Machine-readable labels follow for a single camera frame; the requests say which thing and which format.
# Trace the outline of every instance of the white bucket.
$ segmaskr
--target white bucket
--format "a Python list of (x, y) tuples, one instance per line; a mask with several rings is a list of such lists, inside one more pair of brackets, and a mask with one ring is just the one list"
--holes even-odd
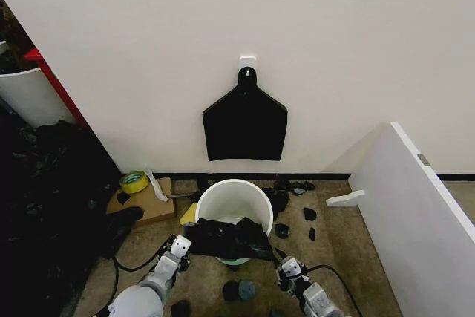
[[(236, 224), (244, 217), (262, 224), (263, 231), (269, 236), (274, 220), (269, 198), (255, 184), (232, 179), (220, 181), (203, 193), (195, 220), (205, 218)], [(249, 259), (218, 260), (228, 265), (241, 265)]]

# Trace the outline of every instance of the black cable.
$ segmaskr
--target black cable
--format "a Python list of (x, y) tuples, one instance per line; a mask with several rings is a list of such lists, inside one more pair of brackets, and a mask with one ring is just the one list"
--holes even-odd
[(157, 257), (157, 255), (160, 254), (160, 250), (161, 250), (161, 249), (162, 249), (162, 247), (160, 247), (145, 263), (140, 264), (138, 267), (125, 267), (125, 266), (123, 266), (119, 261), (117, 261), (117, 258), (116, 258), (114, 255), (112, 255), (112, 261), (113, 261), (120, 269), (122, 269), (122, 270), (124, 270), (124, 271), (128, 271), (128, 272), (133, 272), (133, 271), (140, 270), (140, 269), (146, 267), (147, 265), (149, 265), (149, 264), (152, 262), (152, 260), (154, 260), (154, 259)]
[(347, 291), (347, 294), (348, 296), (350, 297), (350, 300), (351, 302), (353, 303), (353, 306), (355, 307), (355, 310), (356, 312), (358, 312), (358, 315), (359, 317), (363, 317), (363, 313), (361, 312), (361, 310), (359, 309), (357, 303), (356, 303), (356, 300), (355, 298), (353, 297), (350, 289), (348, 288), (348, 286), (345, 284), (343, 278), (340, 276), (340, 274), (338, 274), (338, 271), (336, 271), (335, 269), (333, 269), (330, 265), (316, 265), (314, 267), (310, 267), (309, 269), (307, 269), (306, 272), (302, 272), (300, 274), (297, 274), (297, 275), (292, 275), (292, 276), (288, 276), (288, 278), (298, 278), (302, 275), (306, 275), (308, 272), (312, 272), (314, 270), (318, 270), (318, 269), (328, 269), (330, 270), (331, 272), (333, 272), (337, 277), (338, 279), (340, 280), (341, 284), (343, 285), (344, 289)]
[(109, 306), (109, 304), (112, 303), (112, 301), (114, 300), (114, 297), (117, 293), (117, 287), (119, 285), (119, 266), (117, 265), (117, 260), (112, 259), (112, 262), (114, 263), (114, 273), (115, 273), (114, 287), (112, 288), (111, 297), (109, 297), (109, 300), (107, 301), (105, 306), (103, 308), (101, 308), (101, 310), (98, 313), (96, 313), (97, 317), (109, 316), (109, 310), (108, 310), (107, 307)]

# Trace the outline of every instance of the tape roll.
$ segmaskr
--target tape roll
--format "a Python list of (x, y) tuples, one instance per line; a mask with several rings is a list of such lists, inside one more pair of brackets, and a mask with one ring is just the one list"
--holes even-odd
[(119, 184), (125, 193), (137, 193), (148, 186), (148, 178), (144, 171), (135, 171), (122, 177)]

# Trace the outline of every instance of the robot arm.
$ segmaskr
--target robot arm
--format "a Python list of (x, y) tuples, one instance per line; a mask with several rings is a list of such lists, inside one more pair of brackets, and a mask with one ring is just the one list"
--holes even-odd
[(123, 290), (108, 306), (110, 317), (162, 317), (177, 275), (189, 265), (191, 241), (179, 235), (155, 268), (137, 285)]
[(300, 301), (300, 308), (307, 317), (343, 317), (324, 289), (305, 275), (306, 271), (304, 263), (291, 256), (285, 257), (276, 269), (281, 290)]

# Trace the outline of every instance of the floor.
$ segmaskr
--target floor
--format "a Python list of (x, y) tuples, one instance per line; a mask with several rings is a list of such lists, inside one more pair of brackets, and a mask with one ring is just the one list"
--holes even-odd
[[(253, 181), (260, 187), (271, 186), (272, 181)], [(282, 240), (273, 232), (271, 244), (289, 255), (302, 260), (308, 267), (329, 264), (335, 267), (349, 285), (361, 311), (366, 317), (401, 316), (389, 282), (379, 261), (371, 238), (357, 207), (327, 207), (325, 200), (350, 192), (346, 181), (315, 181), (317, 189), (300, 197), (292, 196), (284, 213), (275, 223), (285, 223), (291, 228), (290, 237)], [(475, 183), (447, 182), (449, 191), (459, 201), (469, 218), (475, 221)], [(193, 192), (196, 183), (192, 180), (174, 181), (174, 192)], [(189, 199), (178, 199), (176, 219), (138, 227), (132, 231), (117, 254), (126, 266), (136, 266), (145, 261), (169, 234), (180, 234), (183, 229), (179, 217), (187, 210)], [(316, 222), (305, 221), (302, 209), (317, 211)], [(317, 230), (317, 239), (309, 239), (309, 228)], [(139, 272), (121, 272), (118, 292), (139, 281), (147, 269)], [(348, 316), (357, 316), (349, 298), (338, 279), (331, 272), (318, 270), (311, 273), (328, 296)], [(247, 302), (225, 302), (223, 285), (231, 279), (249, 279), (257, 287), (256, 297)], [(108, 300), (114, 281), (114, 269), (110, 261), (99, 259), (89, 276), (80, 298), (75, 317), (91, 317)], [(296, 298), (291, 298), (278, 289), (273, 264), (265, 261), (250, 261), (234, 272), (214, 258), (192, 256), (191, 266), (177, 279), (165, 317), (170, 306), (181, 300), (191, 302), (193, 317), (198, 316), (263, 316), (273, 309), (285, 312), (286, 317), (300, 316)]]

